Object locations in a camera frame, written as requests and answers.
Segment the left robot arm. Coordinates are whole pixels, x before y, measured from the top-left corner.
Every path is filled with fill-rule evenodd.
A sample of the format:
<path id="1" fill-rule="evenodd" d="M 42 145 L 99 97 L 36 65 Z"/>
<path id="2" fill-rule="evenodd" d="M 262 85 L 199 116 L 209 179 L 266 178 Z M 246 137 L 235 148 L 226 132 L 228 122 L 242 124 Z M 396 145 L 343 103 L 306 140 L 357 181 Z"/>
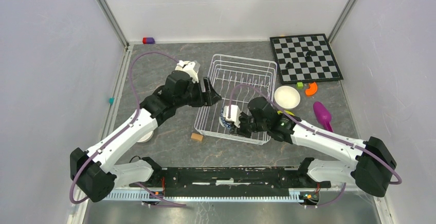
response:
<path id="1" fill-rule="evenodd" d="M 175 70 L 164 85 L 146 97 L 134 113 L 108 137 L 86 150 L 76 148 L 69 156 L 74 191 L 77 186 L 92 202 L 103 200 L 113 189 L 144 182 L 157 186 L 161 172 L 147 161 L 117 165 L 118 159 L 140 138 L 153 132 L 183 106 L 213 106 L 221 100 L 208 77 L 195 82 L 186 72 Z"/>

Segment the yellow-green bowl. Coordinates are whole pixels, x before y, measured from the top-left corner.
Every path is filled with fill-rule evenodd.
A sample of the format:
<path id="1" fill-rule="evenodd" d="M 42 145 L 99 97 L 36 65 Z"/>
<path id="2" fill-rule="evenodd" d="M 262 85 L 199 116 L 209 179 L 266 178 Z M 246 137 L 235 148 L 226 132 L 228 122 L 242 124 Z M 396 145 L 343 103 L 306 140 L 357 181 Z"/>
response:
<path id="1" fill-rule="evenodd" d="M 278 113 L 278 114 L 286 113 L 286 114 L 289 114 L 289 115 L 291 115 L 291 116 L 294 116 L 294 114 L 293 114 L 291 111 L 289 111 L 289 110 L 285 110 L 285 111 L 278 110 L 277 113 Z"/>

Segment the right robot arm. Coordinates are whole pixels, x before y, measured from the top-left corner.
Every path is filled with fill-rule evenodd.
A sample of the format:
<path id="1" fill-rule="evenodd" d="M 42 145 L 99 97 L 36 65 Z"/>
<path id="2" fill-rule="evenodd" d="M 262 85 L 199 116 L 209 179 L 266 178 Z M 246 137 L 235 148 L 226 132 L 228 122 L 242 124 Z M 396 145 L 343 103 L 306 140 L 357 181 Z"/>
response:
<path id="1" fill-rule="evenodd" d="M 390 185 L 400 184 L 396 161 L 384 142 L 376 137 L 353 139 L 318 128 L 285 111 L 277 110 L 264 97 L 248 103 L 249 113 L 237 105 L 226 105 L 222 119 L 232 134 L 250 138 L 253 133 L 265 132 L 279 142 L 304 146 L 334 158 L 333 161 L 304 159 L 297 173 L 303 187 L 315 182 L 336 181 L 355 184 L 362 191 L 384 197 Z"/>

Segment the plain white bowl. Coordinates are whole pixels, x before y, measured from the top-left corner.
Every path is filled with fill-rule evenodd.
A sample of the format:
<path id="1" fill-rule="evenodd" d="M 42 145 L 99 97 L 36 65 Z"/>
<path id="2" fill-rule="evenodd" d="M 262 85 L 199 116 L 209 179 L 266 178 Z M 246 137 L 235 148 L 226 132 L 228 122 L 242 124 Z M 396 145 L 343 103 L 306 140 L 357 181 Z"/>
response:
<path id="1" fill-rule="evenodd" d="M 145 143 L 145 142 L 148 142 L 148 141 L 153 137 L 153 135 L 154 135 L 154 132 L 151 131 L 151 132 L 145 134 L 143 137 L 141 137 L 141 138 L 137 141 L 137 143 Z"/>

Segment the white bowl outside rack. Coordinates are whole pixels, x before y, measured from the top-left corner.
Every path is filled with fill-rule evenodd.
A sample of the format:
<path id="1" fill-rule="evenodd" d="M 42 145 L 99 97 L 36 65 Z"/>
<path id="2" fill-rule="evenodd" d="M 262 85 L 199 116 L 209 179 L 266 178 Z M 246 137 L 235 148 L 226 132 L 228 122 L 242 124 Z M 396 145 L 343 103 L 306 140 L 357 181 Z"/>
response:
<path id="1" fill-rule="evenodd" d="M 300 104 L 299 92 L 290 86 L 280 86 L 274 92 L 274 101 L 281 108 L 291 110 Z"/>

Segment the blue patterned bowl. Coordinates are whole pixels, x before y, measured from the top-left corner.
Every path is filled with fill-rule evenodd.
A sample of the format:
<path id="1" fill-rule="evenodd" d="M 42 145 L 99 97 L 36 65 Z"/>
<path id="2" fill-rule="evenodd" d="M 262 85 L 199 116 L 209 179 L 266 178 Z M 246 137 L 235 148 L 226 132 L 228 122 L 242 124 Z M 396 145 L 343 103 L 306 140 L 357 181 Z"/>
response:
<path id="1" fill-rule="evenodd" d="M 226 108 L 227 108 L 227 106 L 224 106 L 221 109 L 220 116 L 219 116 L 219 122 L 220 122 L 220 125 L 222 127 L 226 128 L 226 129 L 231 129 L 231 124 L 224 117 L 224 111 L 226 110 Z"/>

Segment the white wire dish rack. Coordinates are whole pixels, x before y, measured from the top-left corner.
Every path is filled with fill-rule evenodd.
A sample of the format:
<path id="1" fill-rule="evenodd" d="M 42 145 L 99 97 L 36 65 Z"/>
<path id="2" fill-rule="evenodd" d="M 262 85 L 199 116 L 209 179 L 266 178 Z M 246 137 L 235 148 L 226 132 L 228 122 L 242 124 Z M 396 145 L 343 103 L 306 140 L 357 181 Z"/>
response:
<path id="1" fill-rule="evenodd" d="M 230 133 L 229 128 L 222 124 L 221 112 L 229 99 L 232 104 L 249 114 L 248 103 L 260 95 L 252 88 L 241 86 L 231 93 L 239 84 L 251 85 L 271 100 L 276 89 L 277 64 L 274 61 L 251 59 L 224 54 L 212 57 L 208 77 L 213 89 L 222 100 L 212 107 L 199 109 L 194 128 L 203 136 L 216 137 L 256 145 L 263 145 L 270 141 L 266 132 L 253 133 L 250 138 Z"/>

